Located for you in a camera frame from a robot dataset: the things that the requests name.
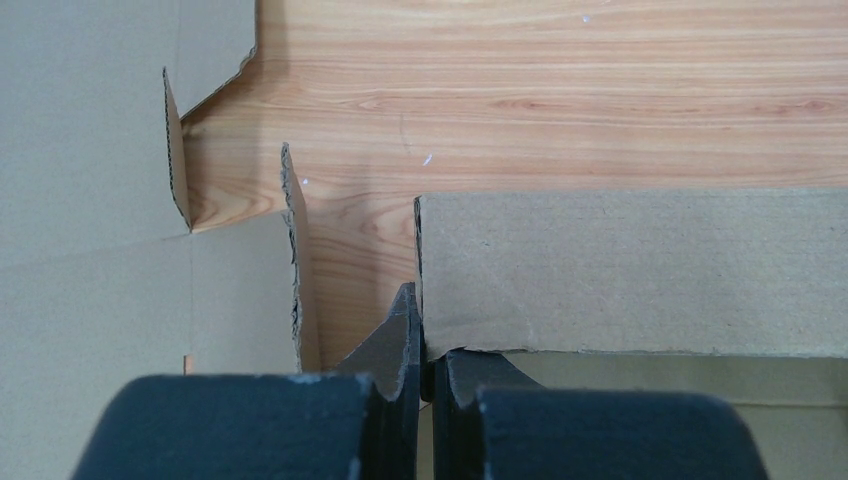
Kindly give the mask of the brown cardboard box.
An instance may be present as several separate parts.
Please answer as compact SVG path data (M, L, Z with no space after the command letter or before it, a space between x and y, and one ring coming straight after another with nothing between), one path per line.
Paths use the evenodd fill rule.
M712 394L771 478L846 477L845 189L430 193L415 220L431 358Z

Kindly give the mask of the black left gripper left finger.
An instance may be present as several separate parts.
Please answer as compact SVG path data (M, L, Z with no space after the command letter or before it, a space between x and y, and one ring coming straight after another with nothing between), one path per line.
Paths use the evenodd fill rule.
M421 318L399 288L386 319L335 369L153 375L103 412L77 479L412 479Z

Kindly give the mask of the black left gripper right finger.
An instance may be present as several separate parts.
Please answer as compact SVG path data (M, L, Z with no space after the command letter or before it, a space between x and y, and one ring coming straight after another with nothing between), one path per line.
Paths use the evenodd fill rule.
M431 365L439 479L764 479L726 402L688 392L547 388L500 354Z

